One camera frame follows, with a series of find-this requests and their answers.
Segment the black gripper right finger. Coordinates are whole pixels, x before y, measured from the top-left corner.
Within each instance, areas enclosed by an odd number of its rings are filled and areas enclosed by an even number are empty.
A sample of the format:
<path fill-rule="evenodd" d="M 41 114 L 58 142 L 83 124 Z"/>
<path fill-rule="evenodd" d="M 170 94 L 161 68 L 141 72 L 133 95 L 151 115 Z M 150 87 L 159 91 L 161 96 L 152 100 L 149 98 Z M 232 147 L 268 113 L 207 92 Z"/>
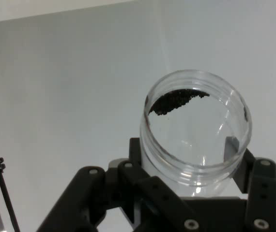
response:
<path fill-rule="evenodd" d="M 247 200 L 229 210 L 227 232 L 276 232 L 276 163 L 246 150 L 233 176 Z"/>

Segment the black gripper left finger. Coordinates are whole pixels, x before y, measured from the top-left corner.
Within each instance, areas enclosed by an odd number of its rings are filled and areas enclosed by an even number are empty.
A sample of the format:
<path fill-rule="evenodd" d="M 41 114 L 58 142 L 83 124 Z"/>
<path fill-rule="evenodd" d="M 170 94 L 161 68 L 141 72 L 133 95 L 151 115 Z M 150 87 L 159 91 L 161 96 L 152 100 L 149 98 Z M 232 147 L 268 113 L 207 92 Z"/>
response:
<path fill-rule="evenodd" d="M 81 168 L 39 227 L 41 232 L 95 232 L 109 209 L 120 208 L 135 232 L 198 232 L 200 220 L 160 178 L 141 166 L 139 138 L 129 157 L 103 170 Z"/>

